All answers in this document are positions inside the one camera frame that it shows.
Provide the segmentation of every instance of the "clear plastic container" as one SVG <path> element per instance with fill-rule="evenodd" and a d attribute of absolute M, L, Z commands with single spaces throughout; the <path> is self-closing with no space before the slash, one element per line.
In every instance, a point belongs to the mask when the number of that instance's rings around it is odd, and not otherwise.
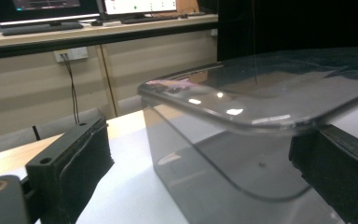
<path fill-rule="evenodd" d="M 190 223 L 343 223 L 288 154 L 358 106 L 358 48 L 243 57 L 138 92 L 155 171 Z"/>

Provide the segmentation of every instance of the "wall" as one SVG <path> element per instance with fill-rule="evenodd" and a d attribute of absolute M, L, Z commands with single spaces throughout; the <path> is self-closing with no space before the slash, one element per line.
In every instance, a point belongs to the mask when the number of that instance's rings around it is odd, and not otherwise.
<path fill-rule="evenodd" d="M 88 59 L 72 62 L 79 111 L 97 107 L 108 119 L 119 111 L 111 92 L 116 101 L 126 99 L 148 79 L 216 61 L 210 31 L 88 47 L 88 52 Z M 72 114 L 70 78 L 53 52 L 0 59 L 0 135 Z"/>
<path fill-rule="evenodd" d="M 98 107 L 112 118 L 97 47 L 88 53 L 72 62 L 79 111 Z M 71 80 L 52 52 L 0 59 L 0 135 L 71 114 Z"/>
<path fill-rule="evenodd" d="M 197 3 L 197 0 L 177 0 L 176 3 L 178 13 L 199 11 L 199 5 Z"/>
<path fill-rule="evenodd" d="M 113 43 L 107 49 L 117 99 L 137 94 L 143 82 L 173 72 L 216 62 L 216 39 L 211 31 L 159 36 Z"/>

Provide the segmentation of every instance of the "wooden desk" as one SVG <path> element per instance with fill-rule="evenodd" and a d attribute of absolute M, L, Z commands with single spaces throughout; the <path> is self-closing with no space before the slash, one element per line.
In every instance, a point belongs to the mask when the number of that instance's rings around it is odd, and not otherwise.
<path fill-rule="evenodd" d="M 180 115 L 169 109 L 165 112 L 171 117 Z M 188 223 L 154 173 L 144 113 L 138 111 L 107 123 L 111 153 L 116 163 L 100 181 L 76 223 Z M 25 177 L 23 165 L 57 137 L 0 153 L 0 175 L 9 172 Z"/>
<path fill-rule="evenodd" d="M 163 108 L 164 114 L 166 114 L 168 118 L 174 118 L 180 115 L 176 110 L 169 109 L 163 105 L 160 107 Z M 119 138 L 120 136 L 134 133 L 145 128 L 144 112 L 141 110 L 116 119 L 110 119 L 107 121 L 107 124 L 109 139 Z M 0 152 L 0 175 L 24 167 L 30 159 L 48 147 L 59 137 L 60 135 L 57 135 L 25 146 L 15 147 Z"/>
<path fill-rule="evenodd" d="M 108 23 L 103 27 L 85 25 L 85 28 L 80 30 L 33 35 L 2 36 L 0 34 L 0 58 L 215 29 L 217 20 L 217 15 L 206 15 L 129 25 L 119 22 Z"/>

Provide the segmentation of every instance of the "electrical cable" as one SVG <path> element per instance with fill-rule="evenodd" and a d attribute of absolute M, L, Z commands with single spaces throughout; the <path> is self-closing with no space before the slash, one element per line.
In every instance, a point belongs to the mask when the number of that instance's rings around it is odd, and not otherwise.
<path fill-rule="evenodd" d="M 257 56 L 256 56 L 256 36 L 255 36 L 255 0 L 252 0 L 252 22 L 253 22 L 253 55 L 255 58 L 255 85 L 258 86 L 258 69 L 257 69 Z"/>
<path fill-rule="evenodd" d="M 73 102 L 73 110 L 74 110 L 74 118 L 75 118 L 75 124 L 80 123 L 79 119 L 79 111 L 78 111 L 78 105 L 77 105 L 77 95 L 76 95 L 76 89 L 74 84 L 74 76 L 72 73 L 72 67 L 69 62 L 68 54 L 64 53 L 61 54 L 61 57 L 63 61 L 65 62 L 66 69 L 68 70 L 69 76 L 71 78 L 71 91 L 72 91 L 72 102 Z"/>
<path fill-rule="evenodd" d="M 41 138 L 40 138 L 39 132 L 36 129 L 36 126 L 32 126 L 32 129 L 34 130 L 34 136 L 36 137 L 36 141 L 40 141 Z"/>

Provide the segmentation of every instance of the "power outlet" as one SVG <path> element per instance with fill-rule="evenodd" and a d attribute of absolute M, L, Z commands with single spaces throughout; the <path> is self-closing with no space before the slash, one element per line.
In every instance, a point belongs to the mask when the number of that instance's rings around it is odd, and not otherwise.
<path fill-rule="evenodd" d="M 211 30 L 211 36 L 217 36 L 217 29 Z"/>
<path fill-rule="evenodd" d="M 87 53 L 87 48 L 77 48 L 77 49 L 61 49 L 61 50 L 55 50 L 54 56 L 56 58 L 57 63 L 63 63 L 62 55 L 66 54 L 68 56 L 68 60 L 78 60 L 78 59 L 85 59 L 89 57 L 89 54 Z"/>

